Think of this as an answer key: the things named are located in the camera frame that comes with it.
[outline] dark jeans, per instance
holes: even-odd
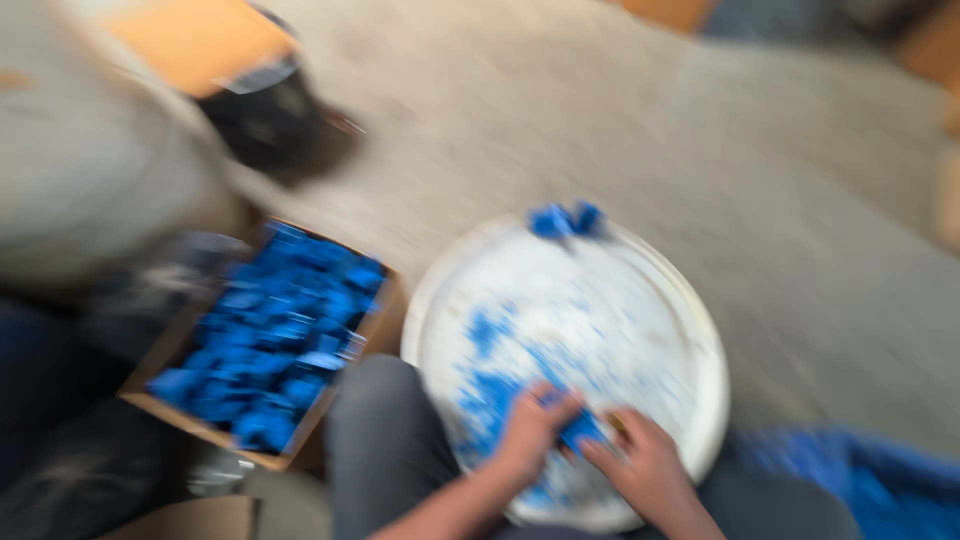
[[[460,475],[440,417],[411,365],[371,356],[346,372],[327,422],[327,477],[335,540],[360,540],[412,510]],[[699,489],[730,540],[853,540],[845,506],[816,485],[751,476],[721,459]],[[564,527],[504,528],[495,540],[595,540]],[[662,538],[654,528],[622,537]]]

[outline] person's hand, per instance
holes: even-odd
[[[557,431],[583,407],[583,398],[576,391],[563,394],[548,406],[541,405],[540,399],[551,392],[560,390],[549,382],[540,382],[514,399],[493,457],[525,485],[532,484],[543,470],[546,453],[557,444]]]
[[[699,508],[673,438],[633,409],[614,410],[610,415],[615,415],[626,431],[614,440],[626,460],[601,443],[578,444],[584,458],[610,480],[627,504],[644,521],[661,529],[682,520],[691,507]]]

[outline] blue tarp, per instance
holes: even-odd
[[[827,489],[867,540],[960,539],[960,463],[840,428],[740,431],[730,447],[748,468]]]

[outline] person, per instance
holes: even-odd
[[[514,527],[503,511],[533,484],[557,432],[583,406],[576,394],[548,407],[540,383],[517,396],[494,455],[462,475],[436,409],[413,366],[370,356],[344,373],[326,425],[335,540],[598,540],[575,528]],[[625,433],[605,445],[581,442],[584,458],[648,527],[629,540],[859,538],[845,506],[795,479],[754,477],[721,458],[700,493],[676,446],[639,412],[616,411]]]

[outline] floor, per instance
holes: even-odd
[[[594,0],[264,4],[367,130],[322,178],[244,186],[268,208],[415,286],[484,221],[586,198],[702,296],[735,425],[840,422],[960,455],[960,259],[928,237],[938,87],[856,44],[688,40]],[[249,489],[263,538],[324,536],[317,480]]]

